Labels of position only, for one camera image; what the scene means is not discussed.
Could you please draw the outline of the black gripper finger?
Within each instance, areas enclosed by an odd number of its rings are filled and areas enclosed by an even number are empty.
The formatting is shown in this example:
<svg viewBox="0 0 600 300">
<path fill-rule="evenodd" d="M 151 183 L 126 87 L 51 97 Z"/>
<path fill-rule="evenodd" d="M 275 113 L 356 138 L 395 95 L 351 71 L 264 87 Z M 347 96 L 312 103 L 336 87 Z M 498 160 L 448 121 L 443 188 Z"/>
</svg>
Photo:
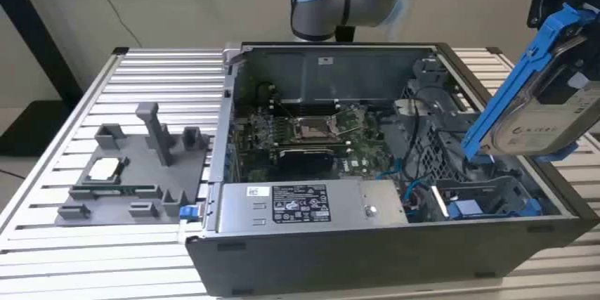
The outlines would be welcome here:
<svg viewBox="0 0 600 300">
<path fill-rule="evenodd" d="M 559 44 L 542 75 L 539 102 L 564 104 L 591 81 L 599 81 L 599 36 L 582 34 Z"/>
</svg>

